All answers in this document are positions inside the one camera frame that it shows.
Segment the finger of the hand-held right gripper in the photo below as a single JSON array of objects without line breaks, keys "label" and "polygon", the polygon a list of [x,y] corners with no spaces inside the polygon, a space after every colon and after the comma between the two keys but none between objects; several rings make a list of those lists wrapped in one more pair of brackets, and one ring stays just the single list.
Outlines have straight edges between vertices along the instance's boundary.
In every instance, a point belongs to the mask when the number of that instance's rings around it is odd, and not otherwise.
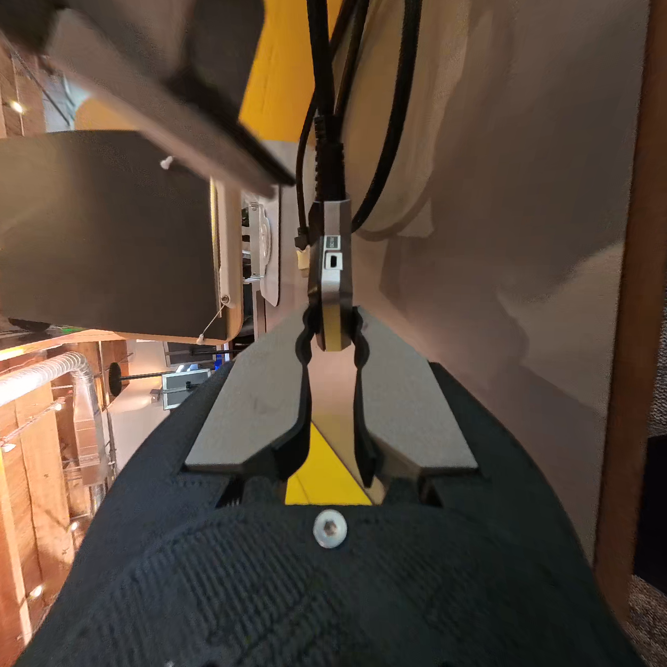
[{"label": "finger of the hand-held right gripper", "polygon": [[235,118],[224,122],[176,97],[78,11],[59,11],[47,58],[202,178],[262,197],[278,185],[278,161]]},{"label": "finger of the hand-held right gripper", "polygon": [[[241,123],[262,1],[68,1],[68,11],[84,14],[181,101],[212,120]],[[277,161],[278,186],[294,185],[294,174]]]}]

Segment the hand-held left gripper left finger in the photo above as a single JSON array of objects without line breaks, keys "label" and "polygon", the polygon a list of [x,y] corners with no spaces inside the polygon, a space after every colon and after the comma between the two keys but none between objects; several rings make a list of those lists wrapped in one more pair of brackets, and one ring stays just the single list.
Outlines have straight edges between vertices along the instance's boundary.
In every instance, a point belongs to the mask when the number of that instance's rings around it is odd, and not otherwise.
[{"label": "hand-held left gripper left finger", "polygon": [[300,307],[233,363],[185,460],[188,471],[288,480],[310,450],[313,332]]}]

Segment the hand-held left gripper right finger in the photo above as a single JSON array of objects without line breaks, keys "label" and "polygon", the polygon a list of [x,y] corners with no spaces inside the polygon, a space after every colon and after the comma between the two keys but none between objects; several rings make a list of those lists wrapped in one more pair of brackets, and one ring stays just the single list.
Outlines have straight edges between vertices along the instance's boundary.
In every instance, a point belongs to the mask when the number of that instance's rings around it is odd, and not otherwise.
[{"label": "hand-held left gripper right finger", "polygon": [[353,326],[354,453],[363,485],[476,471],[428,360],[362,307]]}]

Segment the yellow plastic bin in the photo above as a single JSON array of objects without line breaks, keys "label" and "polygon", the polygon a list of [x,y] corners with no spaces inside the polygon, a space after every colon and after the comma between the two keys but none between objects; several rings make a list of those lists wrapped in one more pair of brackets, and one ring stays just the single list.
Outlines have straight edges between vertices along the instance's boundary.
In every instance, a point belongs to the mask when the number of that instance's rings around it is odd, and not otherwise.
[{"label": "yellow plastic bin", "polygon": [[305,1],[265,1],[240,121],[256,138],[297,143],[313,93]]},{"label": "yellow plastic bin", "polygon": [[285,505],[371,505],[371,499],[319,430],[310,427],[310,450],[287,482]]}]

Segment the grey framed screen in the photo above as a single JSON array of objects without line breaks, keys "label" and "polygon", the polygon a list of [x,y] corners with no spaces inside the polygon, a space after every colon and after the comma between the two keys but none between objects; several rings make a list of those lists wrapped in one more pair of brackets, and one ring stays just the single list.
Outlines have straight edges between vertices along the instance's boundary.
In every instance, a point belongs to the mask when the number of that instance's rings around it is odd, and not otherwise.
[{"label": "grey framed screen", "polygon": [[199,385],[212,374],[208,368],[188,367],[186,370],[162,374],[162,405],[165,411],[179,407]]}]

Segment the black floor lamp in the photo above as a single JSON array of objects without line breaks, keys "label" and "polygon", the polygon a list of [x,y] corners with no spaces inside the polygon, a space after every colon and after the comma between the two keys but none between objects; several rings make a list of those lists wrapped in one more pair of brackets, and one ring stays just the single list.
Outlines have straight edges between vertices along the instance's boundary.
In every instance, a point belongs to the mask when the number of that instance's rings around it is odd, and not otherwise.
[{"label": "black floor lamp", "polygon": [[112,362],[109,365],[107,373],[107,383],[109,387],[109,393],[113,397],[118,397],[123,391],[123,384],[129,383],[133,380],[143,380],[143,379],[152,379],[152,378],[161,378],[166,374],[165,371],[154,372],[154,373],[142,373],[142,374],[133,374],[133,375],[123,375],[121,365],[118,362]]}]

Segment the silver air duct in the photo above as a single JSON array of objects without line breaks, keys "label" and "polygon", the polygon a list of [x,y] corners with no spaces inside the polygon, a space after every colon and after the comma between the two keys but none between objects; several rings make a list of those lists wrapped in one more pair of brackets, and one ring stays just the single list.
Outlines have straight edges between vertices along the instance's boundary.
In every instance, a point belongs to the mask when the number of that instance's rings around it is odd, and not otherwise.
[{"label": "silver air duct", "polygon": [[82,482],[85,486],[104,485],[109,476],[104,428],[94,374],[83,354],[65,352],[3,376],[1,406],[66,374],[73,380],[73,424]]}]

